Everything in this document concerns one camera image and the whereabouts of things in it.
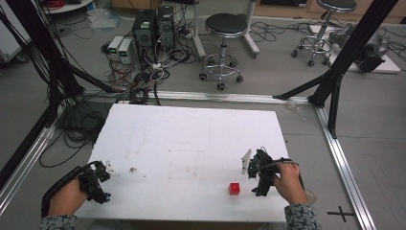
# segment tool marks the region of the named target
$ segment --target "concrete floor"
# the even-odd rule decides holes
[[[62,15],[56,23],[79,21],[84,12]],[[288,26],[297,21],[258,18],[272,25]],[[105,80],[108,61],[100,52],[100,47],[112,39],[113,35],[127,34],[132,27],[131,20],[122,20],[119,28],[94,31],[87,22],[74,26],[76,35],[62,38],[63,44],[75,59],[92,76]],[[405,26],[385,25],[389,30],[406,35]],[[242,40],[229,42],[229,52],[239,61],[244,82],[226,80],[227,89],[221,94],[278,95],[325,73],[327,67],[317,59],[316,65],[308,67],[309,54],[299,53],[292,58],[290,53],[303,36],[288,31],[278,34],[275,42],[258,42],[260,54],[253,59],[244,51]],[[405,38],[391,35],[391,39],[406,43]],[[204,48],[208,53],[219,47],[220,40],[202,36]],[[406,62],[390,52],[388,56],[402,70]],[[198,73],[201,63],[181,64],[170,68],[170,77],[159,85],[160,91],[200,92],[219,94],[216,80],[201,81]],[[95,89],[83,80],[79,83],[88,90]],[[310,96],[310,89],[299,96]],[[2,154],[0,167],[17,149],[35,121],[45,109],[46,84],[39,78],[29,64],[12,62],[0,69],[0,145]],[[342,82],[341,98],[337,117],[337,135],[350,168],[364,197],[377,229],[403,229],[406,225],[406,73],[376,74],[347,72]],[[284,105],[252,103],[197,103],[162,101],[164,105],[195,107],[227,107],[238,109],[265,109],[277,112],[283,137],[291,158],[301,163],[305,186],[314,192],[318,201],[314,205],[318,219],[325,229],[357,229],[355,217],[328,215],[338,212],[353,213],[346,190],[333,164],[326,139],[323,135],[316,113],[311,105],[302,105],[302,115],[289,110]],[[44,169],[35,164],[21,188],[0,217],[0,229],[33,229],[39,225],[40,199],[47,189],[76,165],[87,163],[92,150],[85,146],[74,158],[60,167]],[[59,162],[73,152],[62,141],[50,149],[47,163]],[[92,219],[80,219],[79,229],[88,229]],[[136,221],[132,225],[138,229],[224,229],[230,226],[204,225],[185,222]],[[256,229],[257,225],[231,225],[236,229]]]

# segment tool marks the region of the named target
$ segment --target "sleeve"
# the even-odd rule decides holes
[[[76,216],[50,216],[43,218],[40,225],[40,230],[75,230],[77,223]]]
[[[322,226],[316,219],[316,212],[307,204],[292,204],[284,208],[288,230],[321,230]]]

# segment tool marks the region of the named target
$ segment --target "stool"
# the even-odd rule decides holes
[[[222,78],[237,74],[237,82],[242,82],[243,77],[237,68],[237,60],[226,54],[226,38],[234,38],[245,35],[247,23],[237,15],[218,13],[207,18],[206,30],[213,36],[223,37],[219,54],[209,55],[204,59],[199,78],[204,81],[207,78],[205,72],[218,76],[218,90],[224,90],[225,84]]]
[[[327,10],[326,20],[323,23],[317,35],[308,35],[301,39],[300,45],[292,52],[292,57],[295,58],[298,55],[298,49],[303,48],[311,51],[311,60],[308,62],[308,66],[314,65],[314,57],[316,55],[325,55],[323,64],[328,64],[329,57],[331,56],[331,44],[323,39],[327,25],[333,12],[353,12],[356,8],[354,0],[317,0],[320,7]]]

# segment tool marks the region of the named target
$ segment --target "hand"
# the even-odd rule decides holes
[[[80,190],[79,180],[77,178],[73,179],[52,197],[48,216],[72,216],[86,198],[87,193]]]
[[[296,164],[282,163],[278,165],[281,177],[274,175],[274,184],[278,193],[290,204],[307,203],[305,191],[299,180],[300,167]]]

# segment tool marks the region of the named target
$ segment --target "red cube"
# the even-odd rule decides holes
[[[230,195],[239,194],[239,183],[230,183]]]

